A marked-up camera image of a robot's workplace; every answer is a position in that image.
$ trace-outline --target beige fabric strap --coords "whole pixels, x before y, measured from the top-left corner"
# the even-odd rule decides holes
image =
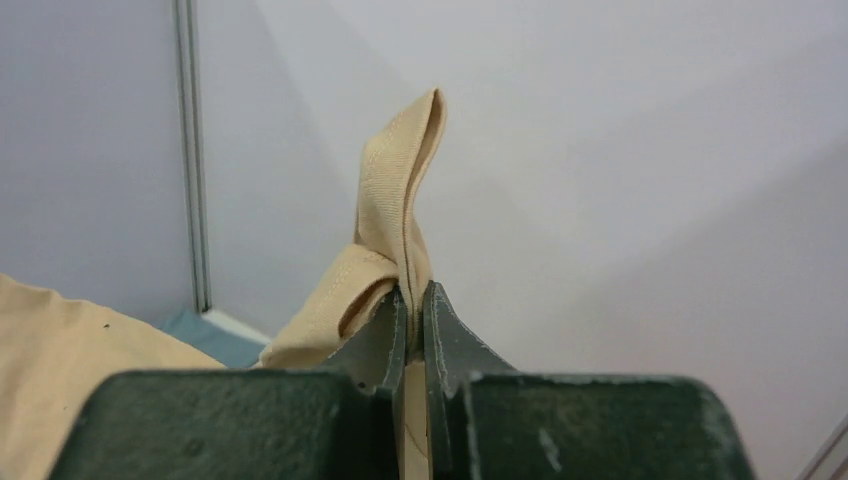
[[[0,274],[0,469],[46,477],[88,395],[139,368],[223,366],[144,322]]]
[[[433,89],[400,112],[362,152],[356,229],[303,308],[262,352],[264,367],[320,363],[362,327],[379,301],[400,284],[409,311],[407,344],[415,341],[421,300],[432,272],[412,214],[415,194],[436,153],[446,119]],[[404,477],[429,478],[423,367],[406,368]]]

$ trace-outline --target blue cloth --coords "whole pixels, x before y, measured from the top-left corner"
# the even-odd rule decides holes
[[[174,315],[159,329],[230,368],[252,366],[265,347],[207,322],[191,310]]]

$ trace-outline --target white wall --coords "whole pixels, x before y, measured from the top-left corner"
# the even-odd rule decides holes
[[[528,370],[694,375],[761,478],[848,411],[840,0],[203,2],[212,299],[273,333],[350,239],[363,142],[428,87],[436,279]]]
[[[0,2],[0,271],[152,322],[193,304],[172,8]]]

